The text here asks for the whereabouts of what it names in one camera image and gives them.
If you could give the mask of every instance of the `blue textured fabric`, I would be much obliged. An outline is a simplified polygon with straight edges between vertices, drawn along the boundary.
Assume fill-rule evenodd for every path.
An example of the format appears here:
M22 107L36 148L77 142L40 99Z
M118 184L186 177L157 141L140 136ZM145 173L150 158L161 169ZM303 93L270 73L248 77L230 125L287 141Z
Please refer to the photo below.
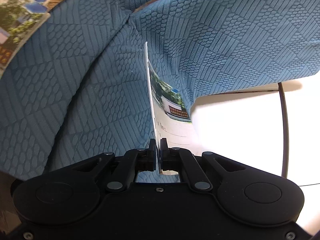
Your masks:
M147 1L65 0L52 10L0 80L2 171L28 179L144 147L153 129L145 41L187 110L201 95L319 70L320 0L158 0L133 13Z

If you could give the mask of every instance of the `embossed pattern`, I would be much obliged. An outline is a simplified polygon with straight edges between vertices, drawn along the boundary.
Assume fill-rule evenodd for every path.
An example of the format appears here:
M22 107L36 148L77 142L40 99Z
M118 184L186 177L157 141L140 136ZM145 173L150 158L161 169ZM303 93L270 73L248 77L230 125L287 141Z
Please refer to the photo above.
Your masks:
M0 80L0 169L28 179L152 137L143 44L189 110L315 74L320 0L65 0ZM139 181L177 181L155 173Z

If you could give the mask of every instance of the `circular pad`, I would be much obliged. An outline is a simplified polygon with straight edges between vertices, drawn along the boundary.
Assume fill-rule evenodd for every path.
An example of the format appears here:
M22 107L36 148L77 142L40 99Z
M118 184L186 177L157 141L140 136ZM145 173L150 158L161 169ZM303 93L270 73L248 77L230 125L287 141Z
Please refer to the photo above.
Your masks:
M60 182L44 184L36 191L39 200L48 204L62 203L72 196L72 187Z
M281 198L281 190L266 182L250 184L244 189L244 193L250 200L262 204L273 203Z

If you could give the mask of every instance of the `white surface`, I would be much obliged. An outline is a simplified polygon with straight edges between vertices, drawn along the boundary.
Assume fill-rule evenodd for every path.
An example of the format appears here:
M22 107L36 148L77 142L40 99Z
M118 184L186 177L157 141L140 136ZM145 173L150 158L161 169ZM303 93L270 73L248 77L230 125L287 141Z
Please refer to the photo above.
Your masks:
M299 90L285 92L289 122L288 179L302 186L320 183L320 73L296 82L301 83Z
M281 175L283 127L278 92L198 98L191 120L206 150Z
M167 138L168 147L180 147L190 150L194 155L201 156L205 150L198 141L192 123L171 119L153 98L153 110L156 120L157 139Z
M152 118L152 124L153 124L153 131L155 132L155 139L157 147L158 145L158 139L157 139L157 132L156 132L156 119L155 119L155 112L153 110L153 103L152 103L152 92L151 92L151 81L150 81L150 75L149 75L149 59L148 59L148 43L144 43L144 53L143 53L143 63L146 68L146 76L147 76L147 84L148 84L148 95L149 95L149 103L151 108L151 118Z
M314 235L320 229L320 184L300 188L304 194L304 205L297 224Z

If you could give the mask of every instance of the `wire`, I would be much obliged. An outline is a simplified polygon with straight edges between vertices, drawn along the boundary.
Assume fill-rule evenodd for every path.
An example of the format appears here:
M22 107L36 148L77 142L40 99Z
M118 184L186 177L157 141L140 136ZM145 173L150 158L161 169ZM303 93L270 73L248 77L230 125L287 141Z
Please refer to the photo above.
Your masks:
M299 187L305 187L305 186L313 186L313 185L319 185L320 183L315 183L315 184L308 184L308 185L301 185Z
M279 95L282 111L282 124L283 124L283 158L282 158L282 171L281 176L287 178L288 166L289 166L289 124L288 124L288 113L287 105L285 102L284 90L282 83L278 83Z

